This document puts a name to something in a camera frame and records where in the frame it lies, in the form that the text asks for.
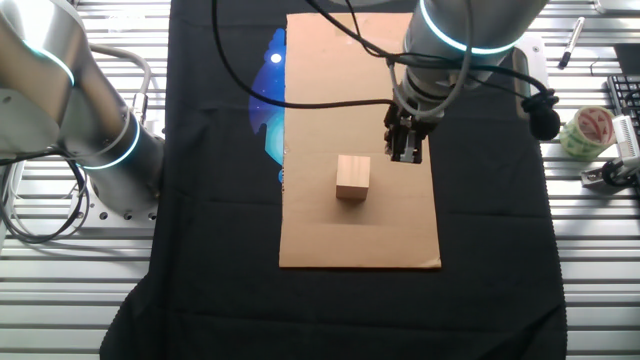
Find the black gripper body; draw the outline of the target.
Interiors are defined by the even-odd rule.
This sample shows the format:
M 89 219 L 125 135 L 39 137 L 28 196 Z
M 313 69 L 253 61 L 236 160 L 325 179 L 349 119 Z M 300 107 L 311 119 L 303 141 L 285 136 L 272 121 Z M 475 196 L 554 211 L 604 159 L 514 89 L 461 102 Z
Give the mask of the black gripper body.
M 430 134 L 435 130 L 433 122 L 420 121 L 403 108 L 396 100 L 391 100 L 383 120 L 385 133 L 391 134 L 394 130 L 406 128 L 418 134 Z

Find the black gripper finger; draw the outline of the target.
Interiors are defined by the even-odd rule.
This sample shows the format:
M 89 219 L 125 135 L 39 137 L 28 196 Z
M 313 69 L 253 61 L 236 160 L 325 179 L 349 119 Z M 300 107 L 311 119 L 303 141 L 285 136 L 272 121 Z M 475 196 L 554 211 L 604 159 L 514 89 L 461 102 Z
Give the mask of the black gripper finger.
M 429 135 L 428 128 L 411 129 L 407 137 L 407 156 L 410 163 L 421 163 L 423 160 L 423 143 Z
M 403 155 L 406 150 L 406 141 L 408 129 L 400 124 L 391 124 L 387 126 L 384 140 L 386 141 L 385 152 L 390 156 L 393 162 L 402 162 Z

